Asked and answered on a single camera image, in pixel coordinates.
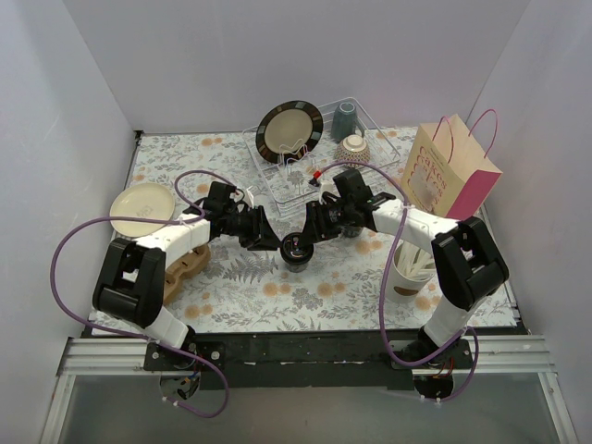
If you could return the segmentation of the black cup lid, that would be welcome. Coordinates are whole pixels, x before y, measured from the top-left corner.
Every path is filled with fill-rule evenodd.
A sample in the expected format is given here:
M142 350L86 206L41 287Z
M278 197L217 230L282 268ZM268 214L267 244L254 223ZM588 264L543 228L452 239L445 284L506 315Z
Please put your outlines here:
M314 245L303 245L300 237L300 232L292 232L286 235L281 242L280 255L287 264L303 265L313 257Z

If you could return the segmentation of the dark translucent takeout cup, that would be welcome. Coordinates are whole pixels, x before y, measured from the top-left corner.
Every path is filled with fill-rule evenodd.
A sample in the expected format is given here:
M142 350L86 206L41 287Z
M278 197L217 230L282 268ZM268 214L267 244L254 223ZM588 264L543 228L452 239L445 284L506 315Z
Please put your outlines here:
M301 273L307 268L309 259L288 257L284 259L284 262L286 264L287 269L291 273Z

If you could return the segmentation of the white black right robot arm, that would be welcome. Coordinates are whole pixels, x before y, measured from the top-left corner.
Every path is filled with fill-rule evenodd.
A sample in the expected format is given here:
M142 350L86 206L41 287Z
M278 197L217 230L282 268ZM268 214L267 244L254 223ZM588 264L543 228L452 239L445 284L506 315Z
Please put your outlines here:
M434 216L413 207L404 197L373 193L357 169L341 172L333 181L338 197L307 203L298 246L306 249L329 241L345 228L368 228L430 253L442 297L417 339L388 354L399 365L442 366L475 310L509 278L485 222L476 216L464 220Z

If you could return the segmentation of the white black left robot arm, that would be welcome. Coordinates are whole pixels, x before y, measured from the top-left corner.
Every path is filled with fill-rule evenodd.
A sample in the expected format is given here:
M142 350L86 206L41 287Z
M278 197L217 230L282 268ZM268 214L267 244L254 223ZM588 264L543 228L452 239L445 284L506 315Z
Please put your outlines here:
M234 236L249 251L274 251L281 241L262 206L236 202L237 187L214 181L201 209L188 208L173 225L136 240L112 240L92 296L92 306L166 344L165 358L176 369L197 357L187 341L189 327L164 306L166 270L187 253L221 236Z

